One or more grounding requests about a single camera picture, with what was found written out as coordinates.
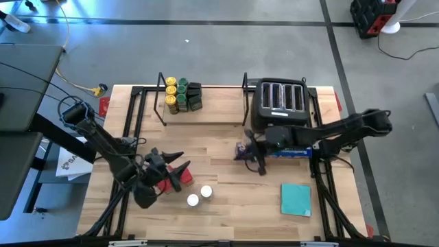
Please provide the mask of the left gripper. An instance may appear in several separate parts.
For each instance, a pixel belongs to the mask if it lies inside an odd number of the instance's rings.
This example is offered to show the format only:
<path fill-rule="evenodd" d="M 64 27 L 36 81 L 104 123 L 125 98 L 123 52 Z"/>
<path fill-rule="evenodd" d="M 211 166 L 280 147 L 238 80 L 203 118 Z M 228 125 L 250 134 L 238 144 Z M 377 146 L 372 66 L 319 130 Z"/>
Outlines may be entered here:
<path fill-rule="evenodd" d="M 160 153 L 157 148 L 152 148 L 152 153 L 146 154 L 143 162 L 140 164 L 139 188 L 147 189 L 153 187 L 168 177 L 167 164 L 172 163 L 183 154 L 184 152 Z M 182 191 L 180 176 L 190 163 L 191 161 L 186 161 L 170 172 L 170 182 L 175 192 Z"/>

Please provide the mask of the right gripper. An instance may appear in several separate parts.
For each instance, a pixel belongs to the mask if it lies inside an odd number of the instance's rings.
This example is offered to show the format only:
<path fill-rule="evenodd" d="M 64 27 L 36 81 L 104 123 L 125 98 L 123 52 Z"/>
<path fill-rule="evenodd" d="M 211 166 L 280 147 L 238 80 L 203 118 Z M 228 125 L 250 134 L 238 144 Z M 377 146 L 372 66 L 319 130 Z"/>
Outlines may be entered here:
<path fill-rule="evenodd" d="M 258 173 L 260 176 L 266 175 L 265 161 L 258 157 L 257 138 L 254 132 L 246 129 L 244 134 L 248 141 L 246 143 L 236 143 L 236 160 L 243 161 L 247 170 Z M 295 155 L 292 147 L 292 128 L 289 126 L 272 126 L 266 128 L 265 135 L 265 155 Z"/>

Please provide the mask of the blue plastic wrap box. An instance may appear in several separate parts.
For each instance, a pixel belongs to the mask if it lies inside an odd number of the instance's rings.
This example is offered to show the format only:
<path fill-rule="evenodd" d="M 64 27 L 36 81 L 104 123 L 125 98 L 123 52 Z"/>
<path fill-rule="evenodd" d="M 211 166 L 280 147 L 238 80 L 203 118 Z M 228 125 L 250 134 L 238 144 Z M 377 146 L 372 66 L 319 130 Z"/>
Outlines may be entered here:
<path fill-rule="evenodd" d="M 244 144 L 241 142 L 236 143 L 235 154 L 236 156 L 242 155 L 245 151 Z M 267 155 L 268 158 L 311 158 L 312 149 L 284 149 L 275 153 Z"/>

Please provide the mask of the black metal wooden shelf rack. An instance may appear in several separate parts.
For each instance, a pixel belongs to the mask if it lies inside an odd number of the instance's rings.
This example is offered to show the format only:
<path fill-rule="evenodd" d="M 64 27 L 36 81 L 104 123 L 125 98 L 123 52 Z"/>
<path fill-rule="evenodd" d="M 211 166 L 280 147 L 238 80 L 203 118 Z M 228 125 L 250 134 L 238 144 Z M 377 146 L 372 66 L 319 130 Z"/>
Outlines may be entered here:
<path fill-rule="evenodd" d="M 165 77 L 160 72 L 155 88 L 154 112 L 163 126 L 192 124 L 238 124 L 244 126 L 254 91 L 245 73 L 240 86 L 202 85 L 202 108 L 172 115 L 165 103 Z"/>

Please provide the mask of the black four-slot toaster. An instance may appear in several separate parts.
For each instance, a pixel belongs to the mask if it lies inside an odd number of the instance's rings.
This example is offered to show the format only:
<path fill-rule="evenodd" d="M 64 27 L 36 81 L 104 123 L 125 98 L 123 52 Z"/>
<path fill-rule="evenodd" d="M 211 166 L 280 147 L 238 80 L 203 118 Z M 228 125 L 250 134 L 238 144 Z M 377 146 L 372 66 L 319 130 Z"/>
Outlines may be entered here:
<path fill-rule="evenodd" d="M 306 79 L 259 79 L 250 109 L 251 128 L 255 133 L 262 133 L 270 126 L 306 126 L 309 121 Z"/>

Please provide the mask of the teal square cloth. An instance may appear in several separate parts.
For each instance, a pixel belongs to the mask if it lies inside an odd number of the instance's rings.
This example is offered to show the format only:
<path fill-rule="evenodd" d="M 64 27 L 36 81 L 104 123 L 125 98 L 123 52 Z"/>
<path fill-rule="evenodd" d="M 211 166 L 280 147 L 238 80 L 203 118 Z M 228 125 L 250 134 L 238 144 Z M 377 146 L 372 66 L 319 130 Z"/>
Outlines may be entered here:
<path fill-rule="evenodd" d="M 311 187 L 283 183 L 281 185 L 281 213 L 311 217 Z"/>

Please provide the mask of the white printed paper sheet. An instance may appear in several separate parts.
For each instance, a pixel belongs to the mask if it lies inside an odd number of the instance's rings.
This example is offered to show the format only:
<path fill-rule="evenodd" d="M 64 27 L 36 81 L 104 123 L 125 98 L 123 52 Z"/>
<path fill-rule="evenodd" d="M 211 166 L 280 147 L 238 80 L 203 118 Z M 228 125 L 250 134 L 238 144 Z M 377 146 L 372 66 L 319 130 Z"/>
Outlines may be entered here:
<path fill-rule="evenodd" d="M 80 176 L 90 174 L 92 170 L 92 163 L 70 153 L 65 148 L 60 148 L 58 164 L 56 167 L 56 177 L 74 180 Z"/>

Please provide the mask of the black desk support beam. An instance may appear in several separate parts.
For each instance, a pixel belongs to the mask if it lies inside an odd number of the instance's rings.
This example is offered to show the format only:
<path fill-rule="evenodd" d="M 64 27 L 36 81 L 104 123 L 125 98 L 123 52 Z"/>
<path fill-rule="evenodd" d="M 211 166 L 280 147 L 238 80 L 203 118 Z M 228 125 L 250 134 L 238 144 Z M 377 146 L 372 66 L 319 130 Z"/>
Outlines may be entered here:
<path fill-rule="evenodd" d="M 94 161 L 96 155 L 95 150 L 87 147 L 83 142 L 57 127 L 57 125 L 38 113 L 34 115 L 29 130 L 32 132 L 41 132 L 43 136 L 50 141 L 89 163 L 93 163 Z"/>

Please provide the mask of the grey desk top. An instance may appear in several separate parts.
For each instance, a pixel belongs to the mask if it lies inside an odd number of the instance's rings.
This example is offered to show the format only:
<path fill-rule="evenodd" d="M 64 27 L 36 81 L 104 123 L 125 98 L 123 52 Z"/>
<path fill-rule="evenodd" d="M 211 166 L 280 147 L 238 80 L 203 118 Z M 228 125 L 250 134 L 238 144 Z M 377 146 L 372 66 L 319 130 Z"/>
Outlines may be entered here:
<path fill-rule="evenodd" d="M 0 44 L 0 131 L 26 131 L 62 54 L 59 45 Z"/>
<path fill-rule="evenodd" d="M 44 167 L 36 157 L 42 138 L 40 132 L 0 132 L 0 221 L 10 217 L 29 169 Z"/>

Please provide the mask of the black red tool crate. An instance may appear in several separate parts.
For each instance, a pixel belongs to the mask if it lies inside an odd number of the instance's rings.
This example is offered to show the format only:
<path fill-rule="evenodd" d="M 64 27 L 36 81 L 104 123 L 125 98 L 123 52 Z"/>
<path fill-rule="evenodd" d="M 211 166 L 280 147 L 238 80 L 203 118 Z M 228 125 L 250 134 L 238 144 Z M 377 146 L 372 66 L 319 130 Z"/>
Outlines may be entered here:
<path fill-rule="evenodd" d="M 381 29 L 396 13 L 401 0 L 353 0 L 350 14 L 361 39 L 377 37 Z"/>

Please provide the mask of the white floor stand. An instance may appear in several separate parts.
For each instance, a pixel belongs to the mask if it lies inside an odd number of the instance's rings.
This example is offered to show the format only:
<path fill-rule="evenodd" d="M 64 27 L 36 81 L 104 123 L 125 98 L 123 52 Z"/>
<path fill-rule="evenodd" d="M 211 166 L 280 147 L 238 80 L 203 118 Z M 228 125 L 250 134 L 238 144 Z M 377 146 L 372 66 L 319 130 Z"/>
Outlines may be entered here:
<path fill-rule="evenodd" d="M 392 15 L 389 21 L 381 29 L 381 33 L 395 34 L 401 28 L 401 19 L 404 14 L 416 3 L 417 0 L 400 0 L 396 12 Z"/>

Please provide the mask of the black metal rig frame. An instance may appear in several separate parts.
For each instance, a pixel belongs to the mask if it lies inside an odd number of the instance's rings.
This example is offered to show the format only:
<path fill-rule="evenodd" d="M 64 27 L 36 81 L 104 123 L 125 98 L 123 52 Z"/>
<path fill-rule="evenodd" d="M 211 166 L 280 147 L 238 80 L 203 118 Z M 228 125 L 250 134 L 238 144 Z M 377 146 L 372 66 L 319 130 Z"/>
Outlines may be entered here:
<path fill-rule="evenodd" d="M 244 126 L 238 124 L 186 124 L 163 126 L 154 112 L 155 86 L 116 85 L 104 128 L 114 137 L 139 137 L 140 154 L 152 148 L 161 152 L 184 152 L 176 161 L 191 161 L 194 183 L 182 191 L 162 193 L 149 208 L 142 209 L 133 197 L 122 200 L 110 215 L 101 235 L 147 240 L 152 244 L 214 245 L 277 244 L 347 237 L 329 204 L 318 195 L 305 158 L 269 158 L 266 175 L 250 172 L 236 161 L 235 145 L 245 142 L 251 127 L 251 109 Z M 253 92 L 250 94 L 250 107 Z M 283 183 L 311 187 L 311 217 L 281 213 Z M 210 185 L 213 196 L 205 200 L 202 186 Z M 187 204 L 198 195 L 196 207 Z"/>

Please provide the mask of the white frame label strip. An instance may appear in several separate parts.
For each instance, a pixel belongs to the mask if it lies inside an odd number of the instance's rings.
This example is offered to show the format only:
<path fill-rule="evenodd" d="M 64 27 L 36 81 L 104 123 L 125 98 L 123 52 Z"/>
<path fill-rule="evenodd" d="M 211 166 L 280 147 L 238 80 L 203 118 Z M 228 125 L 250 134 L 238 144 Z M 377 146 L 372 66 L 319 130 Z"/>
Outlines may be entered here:
<path fill-rule="evenodd" d="M 300 242 L 300 247 L 339 247 L 337 242 Z"/>
<path fill-rule="evenodd" d="M 147 247 L 147 240 L 120 240 L 111 241 L 108 247 Z"/>

